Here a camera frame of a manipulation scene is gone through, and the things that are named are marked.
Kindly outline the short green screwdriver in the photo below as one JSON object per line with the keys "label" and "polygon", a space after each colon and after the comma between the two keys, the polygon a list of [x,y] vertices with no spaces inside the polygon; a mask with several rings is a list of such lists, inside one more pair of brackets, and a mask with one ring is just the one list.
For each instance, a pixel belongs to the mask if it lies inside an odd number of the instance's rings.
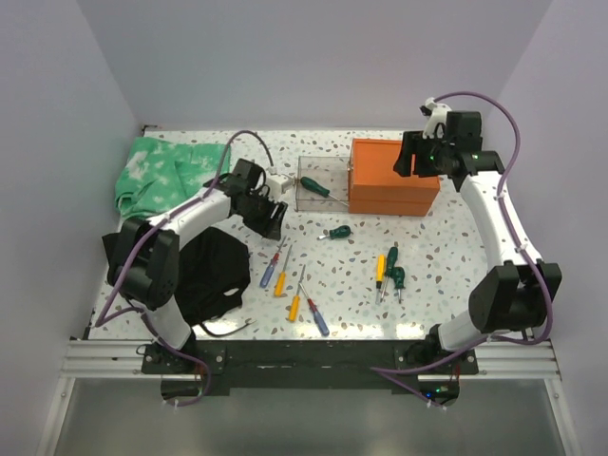
{"label": "short green screwdriver", "polygon": [[398,302],[402,303],[402,291],[405,288],[405,269],[401,266],[395,266],[392,270],[391,277],[394,283],[394,289],[397,292]]}

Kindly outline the orange drawer box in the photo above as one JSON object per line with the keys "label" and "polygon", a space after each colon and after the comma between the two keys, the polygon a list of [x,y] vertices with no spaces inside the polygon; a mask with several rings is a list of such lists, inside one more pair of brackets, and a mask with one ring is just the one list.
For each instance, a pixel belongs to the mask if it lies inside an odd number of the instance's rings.
{"label": "orange drawer box", "polygon": [[352,140],[348,171],[350,213],[406,217],[428,213],[439,194],[440,180],[399,176],[393,166],[400,149],[397,140]]}

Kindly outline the green orange-capped screwdriver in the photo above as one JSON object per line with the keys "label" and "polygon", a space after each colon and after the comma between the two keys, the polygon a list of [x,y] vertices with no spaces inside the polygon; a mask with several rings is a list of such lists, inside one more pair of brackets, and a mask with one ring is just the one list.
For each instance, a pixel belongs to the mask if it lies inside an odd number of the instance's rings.
{"label": "green orange-capped screwdriver", "polygon": [[389,253],[387,255],[386,268],[385,268],[381,292],[380,292],[380,300],[384,299],[384,295],[385,295],[390,277],[392,275],[392,271],[395,267],[397,258],[398,258],[398,248],[396,246],[392,246],[389,249]]}

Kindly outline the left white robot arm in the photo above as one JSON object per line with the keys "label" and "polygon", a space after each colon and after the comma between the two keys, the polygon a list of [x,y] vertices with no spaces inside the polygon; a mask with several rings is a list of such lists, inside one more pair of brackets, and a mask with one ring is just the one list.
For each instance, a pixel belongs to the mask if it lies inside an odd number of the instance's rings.
{"label": "left white robot arm", "polygon": [[103,237],[108,260],[110,296],[95,323],[112,318],[115,297],[134,302],[130,311],[142,314],[153,337],[167,345],[163,361],[175,372],[190,371],[197,350],[194,335],[176,301],[180,257],[184,247],[212,225],[232,216],[263,238],[280,240],[288,204],[281,198],[294,180],[271,166],[262,168],[240,159],[229,173],[206,182],[195,196],[150,218],[129,218],[119,232]]}

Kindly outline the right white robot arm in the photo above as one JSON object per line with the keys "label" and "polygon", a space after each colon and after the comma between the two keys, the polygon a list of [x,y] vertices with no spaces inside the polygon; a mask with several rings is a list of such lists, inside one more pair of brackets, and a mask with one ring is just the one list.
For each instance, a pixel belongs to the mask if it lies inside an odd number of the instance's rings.
{"label": "right white robot arm", "polygon": [[469,209],[483,242],[487,273],[468,298],[468,308],[432,329],[423,350],[426,367],[443,373],[457,351],[510,333],[553,323],[553,299],[561,285],[560,266],[543,260],[527,236],[506,185],[499,154],[483,148],[482,116],[446,104],[421,108],[427,123],[403,135],[393,169],[401,177],[449,178]]}

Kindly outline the yellow black screwdriver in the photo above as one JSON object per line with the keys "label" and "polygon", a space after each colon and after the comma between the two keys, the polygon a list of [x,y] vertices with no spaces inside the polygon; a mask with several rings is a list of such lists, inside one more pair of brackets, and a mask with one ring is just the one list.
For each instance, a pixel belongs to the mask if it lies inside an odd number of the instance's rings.
{"label": "yellow black screwdriver", "polygon": [[386,268],[386,257],[384,255],[379,255],[377,258],[376,276],[375,276],[375,288],[376,288],[375,303],[376,304],[379,304],[381,302],[385,268]]}

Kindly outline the clear drawer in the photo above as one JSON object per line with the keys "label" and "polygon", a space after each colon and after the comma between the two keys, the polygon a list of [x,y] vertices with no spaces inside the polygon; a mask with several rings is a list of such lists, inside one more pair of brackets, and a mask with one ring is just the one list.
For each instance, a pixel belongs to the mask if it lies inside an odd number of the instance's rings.
{"label": "clear drawer", "polygon": [[[295,178],[295,208],[299,212],[349,212],[349,171],[348,157],[300,156]],[[299,179],[309,177],[328,188],[331,193],[345,201],[348,206],[329,198],[323,198],[302,187]]]}

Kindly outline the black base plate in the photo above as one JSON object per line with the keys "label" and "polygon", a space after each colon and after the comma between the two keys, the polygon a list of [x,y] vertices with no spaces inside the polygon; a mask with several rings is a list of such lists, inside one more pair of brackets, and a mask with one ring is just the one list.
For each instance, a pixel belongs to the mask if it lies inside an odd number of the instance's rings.
{"label": "black base plate", "polygon": [[161,376],[165,400],[189,398],[203,391],[227,396],[235,389],[286,390],[380,390],[393,393],[421,391],[443,401],[456,399],[459,380],[478,373],[474,351],[432,370],[446,381],[420,382],[403,378],[400,388],[376,373],[376,369],[409,370],[424,366],[417,340],[198,340],[187,358],[158,343],[141,345],[142,373]]}

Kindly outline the long green screwdriver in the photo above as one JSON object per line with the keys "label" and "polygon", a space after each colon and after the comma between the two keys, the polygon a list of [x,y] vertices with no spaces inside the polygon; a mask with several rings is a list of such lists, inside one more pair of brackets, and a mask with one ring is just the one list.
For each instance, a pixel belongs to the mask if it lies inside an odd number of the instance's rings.
{"label": "long green screwdriver", "polygon": [[337,201],[340,204],[348,206],[348,204],[345,201],[335,197],[328,188],[324,187],[316,180],[313,180],[309,177],[302,177],[299,179],[299,182],[304,189],[306,189],[310,192],[313,192],[320,197],[323,197],[325,199],[329,198],[329,199]]}

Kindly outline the stubby green screwdriver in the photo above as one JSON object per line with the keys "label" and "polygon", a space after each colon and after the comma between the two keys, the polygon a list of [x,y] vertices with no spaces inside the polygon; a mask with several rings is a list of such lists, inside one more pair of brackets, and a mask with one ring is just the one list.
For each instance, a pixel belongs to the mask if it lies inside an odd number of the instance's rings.
{"label": "stubby green screwdriver", "polygon": [[352,229],[350,226],[341,225],[337,228],[329,230],[327,234],[320,235],[317,239],[322,240],[322,239],[328,238],[328,239],[334,240],[334,239],[348,238],[351,234],[352,234]]}

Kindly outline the black cloth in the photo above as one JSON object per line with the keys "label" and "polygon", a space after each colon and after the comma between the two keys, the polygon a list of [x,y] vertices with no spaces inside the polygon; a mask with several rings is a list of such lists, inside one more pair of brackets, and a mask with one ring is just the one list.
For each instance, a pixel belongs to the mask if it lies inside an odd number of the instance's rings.
{"label": "black cloth", "polygon": [[249,250],[235,237],[209,227],[180,247],[180,237],[160,230],[137,253],[119,295],[157,310],[173,297],[190,326],[242,305],[251,282]]}

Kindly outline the yellow thin screwdriver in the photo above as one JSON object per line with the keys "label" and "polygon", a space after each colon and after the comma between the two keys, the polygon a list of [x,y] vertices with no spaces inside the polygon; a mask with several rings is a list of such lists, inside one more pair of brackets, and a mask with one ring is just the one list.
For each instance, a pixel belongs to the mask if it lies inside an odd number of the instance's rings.
{"label": "yellow thin screwdriver", "polygon": [[306,266],[302,267],[301,273],[300,273],[300,277],[299,280],[297,282],[297,286],[295,289],[295,295],[294,298],[292,300],[291,303],[291,307],[289,310],[289,315],[288,315],[288,321],[289,322],[295,322],[295,319],[297,317],[297,313],[298,313],[298,308],[299,308],[299,302],[300,302],[300,291],[301,291],[301,284],[305,275],[305,268]]}
{"label": "yellow thin screwdriver", "polygon": [[283,267],[279,273],[278,279],[275,284],[274,297],[281,297],[281,295],[283,293],[284,283],[285,283],[285,278],[286,278],[286,270],[287,270],[287,267],[289,264],[289,259],[291,256],[292,248],[293,248],[293,246],[290,246],[287,251],[287,254],[285,255]]}

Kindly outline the green white cloth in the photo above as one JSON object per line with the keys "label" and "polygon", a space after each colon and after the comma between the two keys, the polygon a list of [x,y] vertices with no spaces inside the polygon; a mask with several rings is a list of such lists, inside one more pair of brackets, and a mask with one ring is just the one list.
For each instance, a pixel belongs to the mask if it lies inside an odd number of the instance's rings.
{"label": "green white cloth", "polygon": [[184,144],[141,137],[131,146],[115,184],[115,208],[123,219],[164,213],[195,196],[230,168],[223,144]]}

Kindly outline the blue red screwdriver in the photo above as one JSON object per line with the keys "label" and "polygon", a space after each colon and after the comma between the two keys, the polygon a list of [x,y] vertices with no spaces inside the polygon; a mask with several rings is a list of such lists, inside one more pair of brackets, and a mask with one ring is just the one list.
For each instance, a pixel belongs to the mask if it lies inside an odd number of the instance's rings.
{"label": "blue red screwdriver", "polygon": [[328,336],[330,334],[329,328],[327,327],[327,324],[325,323],[320,311],[317,309],[317,306],[314,304],[314,301],[307,297],[307,302],[313,314],[314,323],[319,329],[319,332],[322,336]]}
{"label": "blue red screwdriver", "polygon": [[261,277],[261,280],[259,282],[259,286],[262,289],[265,289],[268,286],[269,282],[270,282],[270,279],[271,279],[271,277],[272,277],[272,275],[273,275],[273,273],[275,271],[276,265],[278,263],[279,255],[281,253],[281,250],[282,250],[282,247],[283,247],[284,243],[285,243],[285,237],[280,241],[280,243],[279,243],[279,245],[278,245],[278,247],[277,247],[277,249],[275,251],[275,254],[271,258],[269,264],[267,265],[267,267],[266,267],[266,269],[264,271],[264,274]]}

